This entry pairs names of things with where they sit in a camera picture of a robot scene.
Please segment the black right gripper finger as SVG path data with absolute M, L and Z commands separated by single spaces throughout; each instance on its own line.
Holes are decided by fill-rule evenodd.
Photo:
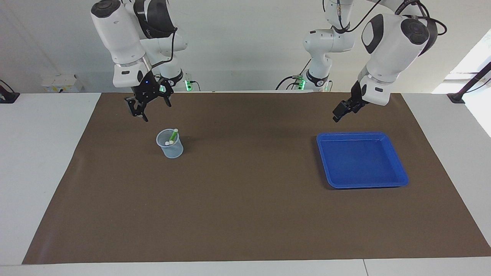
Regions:
M 149 103 L 148 99 L 144 99 L 143 101 L 137 100 L 135 97 L 126 97 L 124 98 L 129 112 L 133 117 L 140 117 L 142 118 L 145 122 L 149 122 L 146 114 L 145 114 L 145 108 L 147 104 Z
M 159 89 L 157 94 L 158 97 L 162 97 L 164 99 L 165 104 L 171 108 L 172 107 L 171 96 L 174 93 L 173 87 L 168 82 L 168 80 L 163 77 L 161 77 L 158 80 L 158 84 L 159 84 Z

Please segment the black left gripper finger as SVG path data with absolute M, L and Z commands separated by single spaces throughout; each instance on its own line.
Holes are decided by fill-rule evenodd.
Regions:
M 358 102 L 348 99 L 346 101 L 341 101 L 333 110 L 333 120 L 334 122 L 339 122 L 342 117 L 354 112 L 354 109 L 358 106 Z

